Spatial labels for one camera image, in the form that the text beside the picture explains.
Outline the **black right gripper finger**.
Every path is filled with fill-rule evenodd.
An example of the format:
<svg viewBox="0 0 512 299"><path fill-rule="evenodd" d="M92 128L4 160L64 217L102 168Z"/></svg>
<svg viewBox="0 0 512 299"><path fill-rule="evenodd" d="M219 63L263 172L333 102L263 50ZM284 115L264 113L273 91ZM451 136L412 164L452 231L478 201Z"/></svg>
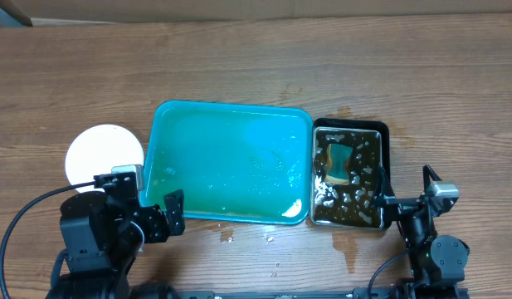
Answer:
<svg viewBox="0 0 512 299"><path fill-rule="evenodd" d="M372 194L372 204L374 206L386 206L393 202L395 194L388 173L380 165L376 174L375 188Z"/></svg>
<svg viewBox="0 0 512 299"><path fill-rule="evenodd" d="M433 195L436 193L436 182L441 181L441 178L436 174L433 168L429 164L425 164L422 167L423 177L423 192L427 195Z"/></svg>

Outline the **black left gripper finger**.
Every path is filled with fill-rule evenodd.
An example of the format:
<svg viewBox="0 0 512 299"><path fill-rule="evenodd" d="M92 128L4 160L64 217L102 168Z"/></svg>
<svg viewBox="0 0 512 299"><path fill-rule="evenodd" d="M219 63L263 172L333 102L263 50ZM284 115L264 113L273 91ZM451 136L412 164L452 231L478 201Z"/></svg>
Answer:
<svg viewBox="0 0 512 299"><path fill-rule="evenodd" d="M170 236L180 236L185 230L185 217L183 212L184 193L181 189L163 196L165 204L165 218L168 223Z"/></svg>
<svg viewBox="0 0 512 299"><path fill-rule="evenodd" d="M100 174L94 177L96 189L103 189L110 202L137 203L139 191L135 182L125 174Z"/></svg>

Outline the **pink plate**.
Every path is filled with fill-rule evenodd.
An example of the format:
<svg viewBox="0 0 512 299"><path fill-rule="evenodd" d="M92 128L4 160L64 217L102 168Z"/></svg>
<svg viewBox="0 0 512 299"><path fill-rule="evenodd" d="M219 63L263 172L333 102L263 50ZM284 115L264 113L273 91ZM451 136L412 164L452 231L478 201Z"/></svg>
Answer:
<svg viewBox="0 0 512 299"><path fill-rule="evenodd" d="M144 150L137 137L118 125L97 125L85 130L66 153L65 172L71 185L93 180L95 175L134 171L143 189Z"/></svg>

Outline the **green yellow sponge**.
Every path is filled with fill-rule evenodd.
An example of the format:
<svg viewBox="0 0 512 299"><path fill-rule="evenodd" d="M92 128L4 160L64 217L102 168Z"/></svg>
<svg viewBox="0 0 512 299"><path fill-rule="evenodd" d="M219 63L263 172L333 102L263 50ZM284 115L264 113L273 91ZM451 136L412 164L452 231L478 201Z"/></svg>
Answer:
<svg viewBox="0 0 512 299"><path fill-rule="evenodd" d="M349 159L352 148L346 145L330 144L327 154L324 181L329 184L349 184Z"/></svg>

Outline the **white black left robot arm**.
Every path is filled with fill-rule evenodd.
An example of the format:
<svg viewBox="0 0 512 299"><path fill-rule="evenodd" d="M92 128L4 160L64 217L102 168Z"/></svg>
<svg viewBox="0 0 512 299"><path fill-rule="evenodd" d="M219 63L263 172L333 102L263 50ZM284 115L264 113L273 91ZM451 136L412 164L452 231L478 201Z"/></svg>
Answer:
<svg viewBox="0 0 512 299"><path fill-rule="evenodd" d="M164 205L144 207L136 172L94 177L94 190L61 205L65 249L51 273L54 299L163 298L178 294L167 283L130 286L129 270L146 243L164 243L183 234L183 191L163 196Z"/></svg>

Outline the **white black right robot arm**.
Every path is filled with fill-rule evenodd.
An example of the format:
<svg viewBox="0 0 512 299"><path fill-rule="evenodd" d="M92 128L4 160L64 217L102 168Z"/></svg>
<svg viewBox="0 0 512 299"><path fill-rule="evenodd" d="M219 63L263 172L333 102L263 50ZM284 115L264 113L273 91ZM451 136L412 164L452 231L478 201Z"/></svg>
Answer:
<svg viewBox="0 0 512 299"><path fill-rule="evenodd" d="M383 218L395 222L405 251L380 266L367 286L369 298L467 298L468 291L457 287L465 279L469 246L459 238L440 235L434 218L448 213L460 191L446 182L428 164L422 168L423 191L416 198L395 197L384 167L377 171L373 206L383 210ZM392 287L373 288L378 275L402 257L409 259L412 276L400 278Z"/></svg>

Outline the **black water basin tray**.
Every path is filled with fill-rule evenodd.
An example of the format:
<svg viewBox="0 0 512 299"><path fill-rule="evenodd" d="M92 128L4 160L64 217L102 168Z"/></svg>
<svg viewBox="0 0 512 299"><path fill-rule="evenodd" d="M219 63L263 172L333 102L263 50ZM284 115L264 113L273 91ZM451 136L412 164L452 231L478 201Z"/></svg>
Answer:
<svg viewBox="0 0 512 299"><path fill-rule="evenodd" d="M319 118L313 124L310 220L316 225L381 229L381 213L372 205L378 167L390 173L389 128L377 120ZM330 144L352 148L349 184L329 184Z"/></svg>

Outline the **teal plastic tray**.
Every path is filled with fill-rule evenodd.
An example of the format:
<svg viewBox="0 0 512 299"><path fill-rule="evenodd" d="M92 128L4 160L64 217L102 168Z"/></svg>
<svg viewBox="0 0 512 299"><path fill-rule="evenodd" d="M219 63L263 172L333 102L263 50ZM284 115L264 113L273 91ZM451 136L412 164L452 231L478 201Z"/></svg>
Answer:
<svg viewBox="0 0 512 299"><path fill-rule="evenodd" d="M296 225L310 210L312 124L302 109L169 100L154 114L143 206L184 194L188 218Z"/></svg>

